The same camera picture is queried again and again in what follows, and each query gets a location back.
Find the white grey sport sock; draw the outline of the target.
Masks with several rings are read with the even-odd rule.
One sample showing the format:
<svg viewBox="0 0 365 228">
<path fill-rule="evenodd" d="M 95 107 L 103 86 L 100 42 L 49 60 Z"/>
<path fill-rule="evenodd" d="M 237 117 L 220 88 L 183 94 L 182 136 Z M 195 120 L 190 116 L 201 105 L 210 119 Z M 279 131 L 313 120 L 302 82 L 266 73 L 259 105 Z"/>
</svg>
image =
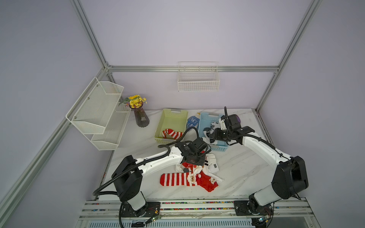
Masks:
<svg viewBox="0 0 365 228">
<path fill-rule="evenodd" d="M 209 143 L 209 144 L 212 144 L 212 145 L 217 145 L 218 144 L 218 141 L 214 139 L 214 130 L 217 129 L 217 128 L 220 128 L 220 123 L 219 122 L 211 122 L 211 125 L 210 127 L 205 127 L 203 129 L 203 140 L 204 142 L 206 143 Z"/>
</svg>

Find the red snowflake sock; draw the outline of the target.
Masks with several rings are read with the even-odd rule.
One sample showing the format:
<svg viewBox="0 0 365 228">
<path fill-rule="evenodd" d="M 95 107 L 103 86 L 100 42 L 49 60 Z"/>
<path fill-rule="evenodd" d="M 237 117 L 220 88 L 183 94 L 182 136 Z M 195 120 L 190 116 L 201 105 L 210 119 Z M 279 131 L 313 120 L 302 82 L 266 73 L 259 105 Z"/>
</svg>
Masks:
<svg viewBox="0 0 365 228">
<path fill-rule="evenodd" d="M 204 166 L 193 165 L 186 162 L 175 166 L 175 171 L 178 173 L 193 173 L 199 174 L 203 170 Z"/>
</svg>

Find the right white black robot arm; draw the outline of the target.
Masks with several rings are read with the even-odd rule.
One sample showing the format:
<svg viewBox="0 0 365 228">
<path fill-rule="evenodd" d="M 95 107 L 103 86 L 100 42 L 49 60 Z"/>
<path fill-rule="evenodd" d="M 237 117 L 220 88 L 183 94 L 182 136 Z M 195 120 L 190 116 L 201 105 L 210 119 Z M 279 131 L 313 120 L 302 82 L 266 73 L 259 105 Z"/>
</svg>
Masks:
<svg viewBox="0 0 365 228">
<path fill-rule="evenodd" d="M 224 115 L 219 119 L 220 128 L 216 128 L 211 138 L 226 142 L 229 146 L 240 144 L 254 151 L 274 171 L 271 183 L 251 194 L 246 210 L 252 215 L 266 211 L 273 203 L 297 197 L 298 193 L 309 187 L 305 161 L 300 156 L 290 156 L 268 141 L 259 137 L 249 126 L 241 126 L 237 115 Z"/>
</svg>

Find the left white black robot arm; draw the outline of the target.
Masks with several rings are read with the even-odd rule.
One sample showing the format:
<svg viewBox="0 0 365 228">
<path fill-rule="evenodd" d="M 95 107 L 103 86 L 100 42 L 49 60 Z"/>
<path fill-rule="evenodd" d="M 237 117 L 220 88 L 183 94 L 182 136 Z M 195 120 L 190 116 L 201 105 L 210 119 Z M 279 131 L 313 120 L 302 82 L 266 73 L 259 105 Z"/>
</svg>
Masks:
<svg viewBox="0 0 365 228">
<path fill-rule="evenodd" d="M 158 148 L 165 150 L 145 158 L 136 159 L 131 155 L 125 157 L 111 179 L 93 192 L 93 196 L 116 195 L 119 198 L 121 201 L 118 212 L 120 227 L 123 227 L 122 216 L 126 212 L 134 217 L 142 217 L 153 210 L 154 214 L 159 215 L 160 204 L 154 202 L 150 206 L 140 191 L 143 178 L 184 162 L 203 165 L 206 154 L 211 151 L 211 146 L 199 136 L 195 127 L 189 127 L 178 140 L 159 145 Z"/>
</svg>

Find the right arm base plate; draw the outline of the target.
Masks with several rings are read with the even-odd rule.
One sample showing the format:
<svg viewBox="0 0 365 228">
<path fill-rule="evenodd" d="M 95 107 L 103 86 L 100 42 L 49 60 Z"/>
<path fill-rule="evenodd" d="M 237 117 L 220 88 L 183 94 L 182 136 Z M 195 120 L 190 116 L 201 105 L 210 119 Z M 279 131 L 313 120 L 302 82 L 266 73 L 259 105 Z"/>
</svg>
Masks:
<svg viewBox="0 0 365 228">
<path fill-rule="evenodd" d="M 271 216 L 273 209 L 270 204 L 260 206 L 250 200 L 235 200 L 233 202 L 237 216 Z"/>
</svg>

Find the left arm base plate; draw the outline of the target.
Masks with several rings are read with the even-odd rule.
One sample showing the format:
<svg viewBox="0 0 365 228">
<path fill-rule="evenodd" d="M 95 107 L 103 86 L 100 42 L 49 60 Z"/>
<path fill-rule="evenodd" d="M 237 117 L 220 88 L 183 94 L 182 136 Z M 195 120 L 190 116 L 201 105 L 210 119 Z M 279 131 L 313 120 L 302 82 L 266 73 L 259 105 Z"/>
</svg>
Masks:
<svg viewBox="0 0 365 228">
<path fill-rule="evenodd" d="M 120 208 L 120 217 L 122 218 L 139 218 L 152 217 L 156 211 L 160 211 L 161 202 L 147 201 L 141 209 L 135 211 L 128 202 L 124 202 Z"/>
</svg>

